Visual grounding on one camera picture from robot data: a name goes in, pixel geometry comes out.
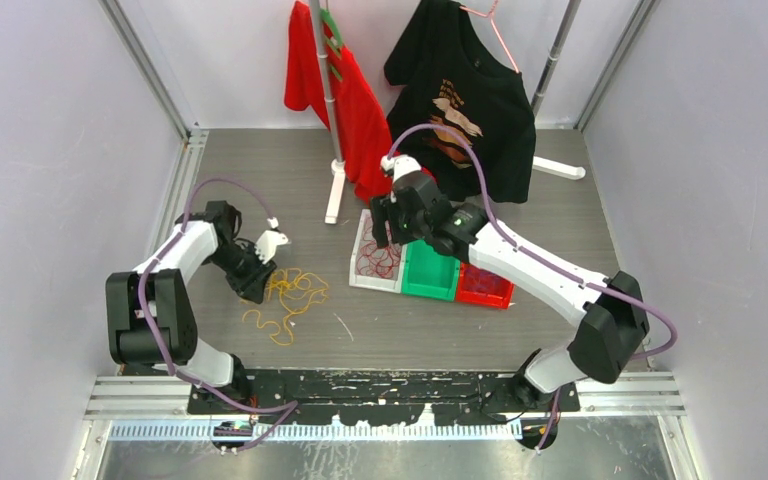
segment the green tray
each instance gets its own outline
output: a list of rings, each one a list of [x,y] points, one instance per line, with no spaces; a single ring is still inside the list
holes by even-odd
[[[408,244],[405,249],[402,250],[405,255],[402,293],[454,301],[461,262],[439,255],[422,240]]]

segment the white wall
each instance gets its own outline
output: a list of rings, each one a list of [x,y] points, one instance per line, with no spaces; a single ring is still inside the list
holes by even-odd
[[[768,478],[768,2],[661,2],[586,140],[710,478]]]
[[[96,1],[0,1],[0,479],[67,478],[179,140]]]
[[[568,0],[502,0],[497,25],[534,93]],[[202,127],[320,126],[308,111],[283,105],[287,24],[294,0],[127,0],[123,6],[145,39],[164,81]],[[332,0],[331,11],[382,107],[398,90],[383,65],[417,0]],[[486,11],[492,0],[462,3]],[[637,0],[582,2],[555,70],[539,125],[573,125],[613,51]],[[473,24],[484,44],[507,63],[490,23]]]

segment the pink hanger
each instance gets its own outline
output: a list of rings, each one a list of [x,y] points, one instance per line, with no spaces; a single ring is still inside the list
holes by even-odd
[[[474,13],[475,15],[478,15],[479,17],[484,17],[484,18],[489,18],[490,19],[490,25],[493,26],[493,31],[496,32],[496,38],[499,39],[499,43],[501,43],[502,44],[502,48],[505,49],[505,55],[507,55],[508,56],[508,60],[511,61],[511,65],[513,65],[514,71],[519,73],[519,67],[516,66],[516,62],[514,61],[514,57],[511,55],[510,50],[508,50],[508,46],[505,45],[505,41],[502,40],[502,34],[499,33],[499,29],[496,28],[495,17],[496,17],[496,5],[498,5],[498,4],[499,4],[499,0],[494,1],[493,2],[493,6],[490,7],[490,11],[487,12],[487,13],[477,12],[477,11],[475,11],[475,10],[473,10],[471,8],[467,8],[467,7],[463,6],[463,5],[461,5],[461,10],[466,10],[467,12]]]

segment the graphic print on shirt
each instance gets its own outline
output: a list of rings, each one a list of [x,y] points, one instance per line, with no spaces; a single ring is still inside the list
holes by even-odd
[[[458,110],[464,105],[455,85],[449,80],[443,79],[440,84],[440,96],[431,101],[434,111],[441,114],[431,114],[430,122],[435,125],[445,125],[457,131],[457,136],[463,139],[467,145],[472,146],[473,141],[481,137],[481,127],[472,123],[470,119]],[[461,148],[457,138],[449,132],[434,130],[434,137],[429,138],[429,143],[446,154],[452,163],[458,168],[472,166],[466,152]]]

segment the black t-shirt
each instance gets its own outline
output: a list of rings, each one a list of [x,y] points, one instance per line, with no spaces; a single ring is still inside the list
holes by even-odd
[[[522,75],[487,51],[459,3],[422,0],[384,75],[405,86],[387,116],[393,139],[419,123],[452,127],[475,150],[494,201],[528,199],[536,132]],[[480,193],[469,156],[447,133],[421,130],[399,151],[430,170],[450,199]]]

